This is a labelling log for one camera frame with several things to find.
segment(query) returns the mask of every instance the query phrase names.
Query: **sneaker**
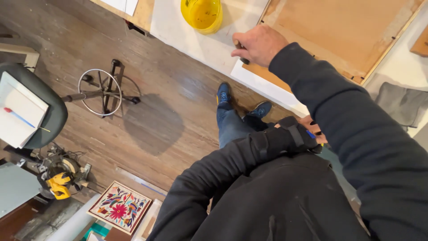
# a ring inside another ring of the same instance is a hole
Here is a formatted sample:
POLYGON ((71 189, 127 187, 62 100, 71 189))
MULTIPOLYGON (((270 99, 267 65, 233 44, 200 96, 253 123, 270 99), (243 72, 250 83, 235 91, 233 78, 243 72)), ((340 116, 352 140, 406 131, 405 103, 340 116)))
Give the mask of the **sneaker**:
POLYGON ((262 119, 269 113, 271 108, 272 108, 272 103, 269 101, 265 101, 257 105, 257 107, 254 110, 252 110, 250 113, 248 113, 248 115, 255 116, 262 119))
POLYGON ((231 97, 229 84, 226 82, 221 83, 217 90, 217 105, 224 102, 229 102, 230 99, 231 97))

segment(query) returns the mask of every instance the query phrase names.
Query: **plastic bucket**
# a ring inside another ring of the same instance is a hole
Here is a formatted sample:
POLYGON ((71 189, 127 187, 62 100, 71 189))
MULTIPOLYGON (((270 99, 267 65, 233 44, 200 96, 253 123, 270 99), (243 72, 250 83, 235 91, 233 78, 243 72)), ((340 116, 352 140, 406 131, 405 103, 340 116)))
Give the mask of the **plastic bucket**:
POLYGON ((217 32, 223 21, 220 0, 181 0, 181 14, 202 34, 217 32))

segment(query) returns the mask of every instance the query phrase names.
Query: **black hoodie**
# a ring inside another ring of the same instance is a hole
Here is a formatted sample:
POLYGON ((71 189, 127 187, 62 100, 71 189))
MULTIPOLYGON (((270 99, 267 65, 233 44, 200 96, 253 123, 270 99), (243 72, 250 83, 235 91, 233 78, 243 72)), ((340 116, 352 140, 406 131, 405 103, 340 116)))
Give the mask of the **black hoodie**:
POLYGON ((293 143, 278 128, 231 142, 179 175, 148 240, 428 240, 427 152, 362 87, 297 43, 269 70, 290 85, 338 154, 371 236, 328 161, 309 152, 278 157, 293 143), (231 183, 207 215, 214 193, 231 183))

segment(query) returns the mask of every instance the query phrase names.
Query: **notebook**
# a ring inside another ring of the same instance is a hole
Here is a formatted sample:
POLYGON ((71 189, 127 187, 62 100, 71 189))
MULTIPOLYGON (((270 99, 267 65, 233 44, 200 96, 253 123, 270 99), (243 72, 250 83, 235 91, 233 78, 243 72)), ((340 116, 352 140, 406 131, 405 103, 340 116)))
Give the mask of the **notebook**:
POLYGON ((48 107, 9 73, 3 72, 0 78, 0 139, 15 148, 22 148, 40 127, 48 107), (34 127, 8 113, 4 107, 34 127))

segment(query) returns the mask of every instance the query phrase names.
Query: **blue jeans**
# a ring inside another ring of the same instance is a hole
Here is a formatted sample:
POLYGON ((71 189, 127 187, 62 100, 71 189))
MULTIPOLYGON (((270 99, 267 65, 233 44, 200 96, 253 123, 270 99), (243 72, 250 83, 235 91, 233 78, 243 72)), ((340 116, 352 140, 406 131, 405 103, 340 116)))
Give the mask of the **blue jeans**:
POLYGON ((233 140, 245 138, 251 132, 263 131, 270 127, 270 124, 255 116, 246 115, 241 118, 226 102, 217 107, 217 125, 220 148, 233 140))

